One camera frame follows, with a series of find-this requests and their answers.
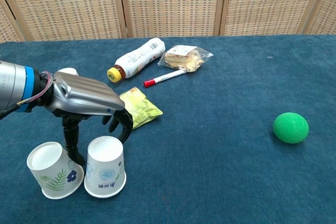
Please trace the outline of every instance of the plastic bottle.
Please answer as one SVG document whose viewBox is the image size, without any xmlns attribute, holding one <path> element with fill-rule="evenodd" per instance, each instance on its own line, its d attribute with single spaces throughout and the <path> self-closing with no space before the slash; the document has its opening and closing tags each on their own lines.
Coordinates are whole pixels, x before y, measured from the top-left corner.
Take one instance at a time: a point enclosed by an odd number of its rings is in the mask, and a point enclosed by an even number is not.
<svg viewBox="0 0 336 224">
<path fill-rule="evenodd" d="M 123 78 L 130 78 L 138 73 L 149 62 L 162 56 L 165 45 L 159 38 L 150 39 L 138 49 L 120 57 L 115 65 L 107 71 L 107 76 L 112 82 Z"/>
</svg>

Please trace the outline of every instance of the plastic bag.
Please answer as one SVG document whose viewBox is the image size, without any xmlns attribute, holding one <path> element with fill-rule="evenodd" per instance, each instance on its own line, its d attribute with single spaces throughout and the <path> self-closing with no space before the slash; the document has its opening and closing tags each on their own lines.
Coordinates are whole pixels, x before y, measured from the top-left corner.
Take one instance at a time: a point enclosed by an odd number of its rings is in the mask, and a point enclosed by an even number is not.
<svg viewBox="0 0 336 224">
<path fill-rule="evenodd" d="M 162 55 L 158 65 L 194 72 L 211 56 L 212 53 L 200 47 L 176 45 Z"/>
<path fill-rule="evenodd" d="M 125 103 L 125 108 L 133 117 L 133 129 L 163 114 L 163 112 L 151 103 L 136 87 L 122 93 L 120 99 Z"/>
</svg>

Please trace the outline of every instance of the blue carpet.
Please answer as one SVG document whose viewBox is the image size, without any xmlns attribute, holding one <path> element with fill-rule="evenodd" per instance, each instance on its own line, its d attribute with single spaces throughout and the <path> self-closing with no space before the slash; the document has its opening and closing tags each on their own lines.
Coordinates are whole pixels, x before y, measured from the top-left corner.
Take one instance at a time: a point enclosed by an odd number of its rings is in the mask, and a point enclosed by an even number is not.
<svg viewBox="0 0 336 224">
<path fill-rule="evenodd" d="M 127 182 L 98 199 L 81 187 L 45 198 L 26 158 L 47 141 L 64 144 L 61 119 L 44 108 L 0 121 L 0 223 L 336 223 L 336 36 L 162 38 L 214 54 L 196 72 L 145 89 L 172 69 L 150 63 L 112 83 L 106 71 L 148 39 L 0 44 L 0 60 L 55 72 L 74 67 L 120 94 L 138 87 L 163 111 L 124 144 Z M 283 112 L 304 116 L 307 139 L 272 133 Z M 113 133 L 118 136 L 120 127 Z M 108 127 L 80 123 L 86 157 Z"/>
</svg>

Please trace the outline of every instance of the green ball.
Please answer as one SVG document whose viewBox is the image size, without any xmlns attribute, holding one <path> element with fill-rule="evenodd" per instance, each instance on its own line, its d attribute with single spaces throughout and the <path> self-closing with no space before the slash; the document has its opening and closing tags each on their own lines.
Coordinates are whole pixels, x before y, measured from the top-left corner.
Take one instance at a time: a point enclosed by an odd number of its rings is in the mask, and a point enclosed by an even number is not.
<svg viewBox="0 0 336 224">
<path fill-rule="evenodd" d="M 281 141 L 288 144 L 297 144 L 307 137 L 309 126 L 303 116 L 286 112 L 274 120 L 273 131 Z"/>
</svg>

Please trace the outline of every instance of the yellow snack packet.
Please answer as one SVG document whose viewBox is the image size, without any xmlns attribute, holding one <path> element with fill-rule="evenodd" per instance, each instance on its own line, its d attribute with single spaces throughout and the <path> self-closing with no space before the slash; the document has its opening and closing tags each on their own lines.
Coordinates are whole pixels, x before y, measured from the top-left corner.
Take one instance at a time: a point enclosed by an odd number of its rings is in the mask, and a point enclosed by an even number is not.
<svg viewBox="0 0 336 224">
<path fill-rule="evenodd" d="M 136 87 L 122 93 L 120 99 L 125 103 L 125 108 L 133 117 L 133 129 L 163 114 L 163 112 L 151 103 Z"/>
</svg>

